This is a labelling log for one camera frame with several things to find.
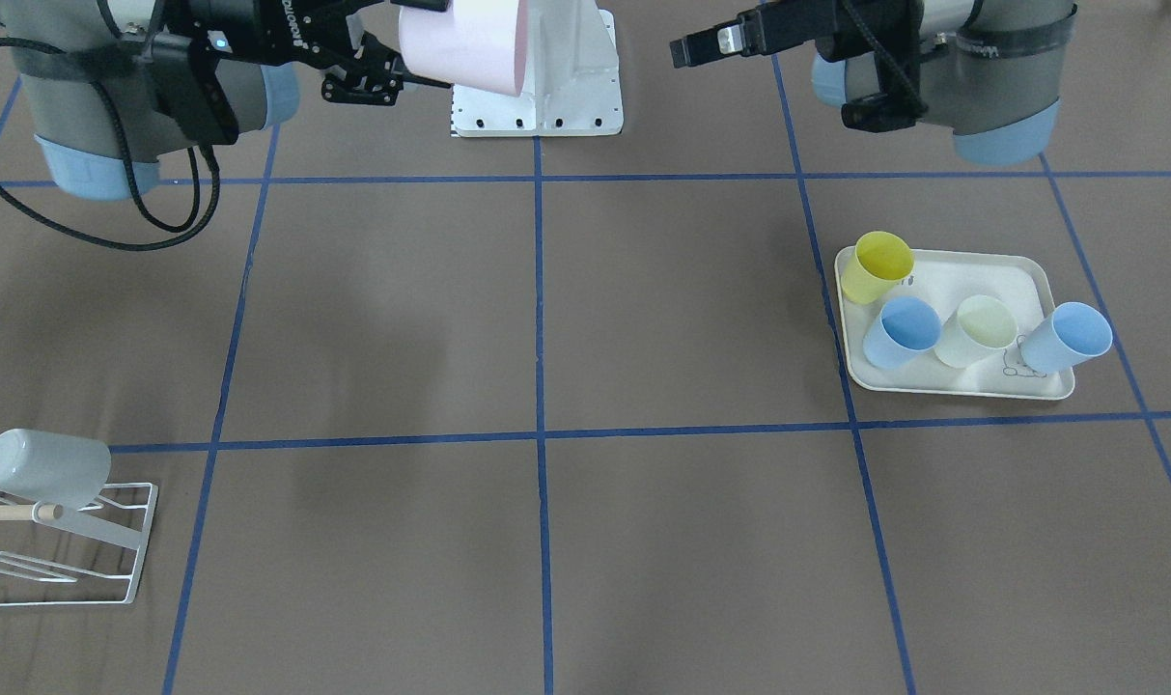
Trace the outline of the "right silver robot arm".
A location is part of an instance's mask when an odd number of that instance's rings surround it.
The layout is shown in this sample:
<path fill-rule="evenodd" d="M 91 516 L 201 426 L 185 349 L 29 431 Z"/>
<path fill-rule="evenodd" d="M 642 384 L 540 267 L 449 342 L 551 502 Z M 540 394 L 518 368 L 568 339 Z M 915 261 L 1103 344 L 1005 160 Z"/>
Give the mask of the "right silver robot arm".
<path fill-rule="evenodd" d="M 370 35 L 361 1 L 0 1 L 52 179 L 87 201 L 158 183 L 162 154 L 231 146 L 288 121 L 294 66 L 338 104 L 433 85 Z"/>

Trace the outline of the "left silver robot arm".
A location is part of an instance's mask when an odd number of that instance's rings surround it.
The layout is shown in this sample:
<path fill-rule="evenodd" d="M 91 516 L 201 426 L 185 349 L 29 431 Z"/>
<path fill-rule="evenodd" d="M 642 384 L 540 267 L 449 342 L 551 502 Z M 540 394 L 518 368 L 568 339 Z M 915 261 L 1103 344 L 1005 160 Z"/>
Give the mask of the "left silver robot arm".
<path fill-rule="evenodd" d="M 964 161 L 1052 140 L 1074 1 L 767 1 L 669 44 L 674 68 L 813 44 L 813 89 L 844 128 L 949 128 Z"/>

